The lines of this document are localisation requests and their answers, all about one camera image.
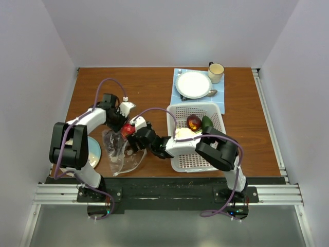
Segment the fake red apple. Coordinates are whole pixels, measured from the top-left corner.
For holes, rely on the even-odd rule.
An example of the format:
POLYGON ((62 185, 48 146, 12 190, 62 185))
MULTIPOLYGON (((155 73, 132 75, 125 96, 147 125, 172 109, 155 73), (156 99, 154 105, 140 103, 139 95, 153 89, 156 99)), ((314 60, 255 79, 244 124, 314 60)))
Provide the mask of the fake red apple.
POLYGON ((125 124, 121 129, 121 134, 123 137, 127 137, 135 133, 135 127, 130 123, 125 124))

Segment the clear zip top bag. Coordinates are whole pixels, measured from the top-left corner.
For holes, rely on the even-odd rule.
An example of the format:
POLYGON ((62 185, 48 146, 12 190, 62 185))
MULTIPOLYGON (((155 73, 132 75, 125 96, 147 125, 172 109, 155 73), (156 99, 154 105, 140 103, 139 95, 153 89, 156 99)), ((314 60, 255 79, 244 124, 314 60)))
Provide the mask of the clear zip top bag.
MULTIPOLYGON (((102 141, 103 138, 108 135, 116 135, 116 136, 121 136, 123 138, 122 134, 119 132, 115 133, 112 130, 104 130, 102 131, 102 141)), ((121 174, 132 172, 135 169, 137 169, 147 154, 146 149, 133 152, 128 140, 124 138, 123 140, 124 140, 124 144, 121 150, 118 152, 108 153, 104 146, 109 161, 109 167, 114 177, 117 177, 121 174)))

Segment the fake white cauliflower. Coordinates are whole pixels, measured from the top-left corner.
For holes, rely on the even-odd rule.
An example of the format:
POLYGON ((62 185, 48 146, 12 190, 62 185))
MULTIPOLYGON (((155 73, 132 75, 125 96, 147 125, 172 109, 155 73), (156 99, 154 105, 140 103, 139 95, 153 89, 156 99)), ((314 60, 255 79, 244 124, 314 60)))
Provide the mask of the fake white cauliflower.
POLYGON ((201 133, 201 130, 192 131, 189 128, 178 128, 175 130, 175 139, 193 138, 194 136, 200 135, 201 133))

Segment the fake dark red fruit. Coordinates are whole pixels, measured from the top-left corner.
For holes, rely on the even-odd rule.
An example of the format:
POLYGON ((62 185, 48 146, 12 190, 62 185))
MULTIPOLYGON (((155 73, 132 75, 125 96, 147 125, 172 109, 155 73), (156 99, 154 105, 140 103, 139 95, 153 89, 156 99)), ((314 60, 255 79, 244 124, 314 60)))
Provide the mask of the fake dark red fruit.
POLYGON ((198 131, 202 126, 202 121, 195 114, 190 115, 187 118, 187 127, 192 131, 198 131))

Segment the fake green pepper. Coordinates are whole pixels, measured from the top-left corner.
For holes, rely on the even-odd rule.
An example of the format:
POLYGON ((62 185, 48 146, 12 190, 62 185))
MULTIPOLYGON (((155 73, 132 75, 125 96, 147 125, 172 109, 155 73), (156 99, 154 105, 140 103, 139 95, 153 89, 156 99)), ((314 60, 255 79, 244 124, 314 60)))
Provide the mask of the fake green pepper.
POLYGON ((208 116, 202 117, 202 130, 204 130, 207 127, 213 127, 213 122, 208 116))

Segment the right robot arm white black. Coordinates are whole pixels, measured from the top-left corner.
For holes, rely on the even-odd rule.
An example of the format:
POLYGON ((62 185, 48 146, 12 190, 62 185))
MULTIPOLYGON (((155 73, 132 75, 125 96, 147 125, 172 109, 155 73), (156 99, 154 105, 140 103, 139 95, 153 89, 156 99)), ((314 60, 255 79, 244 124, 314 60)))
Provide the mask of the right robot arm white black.
POLYGON ((152 127, 146 126, 127 134, 126 138, 134 152, 147 149, 160 159, 198 154, 224 173, 232 201, 241 202, 247 197, 247 181, 241 168, 244 150, 235 139, 214 127, 206 127, 191 137, 160 137, 152 127))

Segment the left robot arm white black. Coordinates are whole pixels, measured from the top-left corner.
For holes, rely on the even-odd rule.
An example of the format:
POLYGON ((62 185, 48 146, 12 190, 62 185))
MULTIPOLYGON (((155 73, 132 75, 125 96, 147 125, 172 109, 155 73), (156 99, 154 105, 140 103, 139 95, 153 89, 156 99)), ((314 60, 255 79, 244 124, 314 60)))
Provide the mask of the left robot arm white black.
POLYGON ((53 126, 49 150, 49 160, 56 166, 53 178, 57 180, 71 173, 82 184, 83 194, 92 201, 109 200, 111 197, 103 176, 95 171, 88 159, 88 135, 101 125, 119 132, 135 107, 127 97, 120 102, 117 96, 104 94, 101 101, 95 101, 81 116, 68 122, 57 122, 53 126))

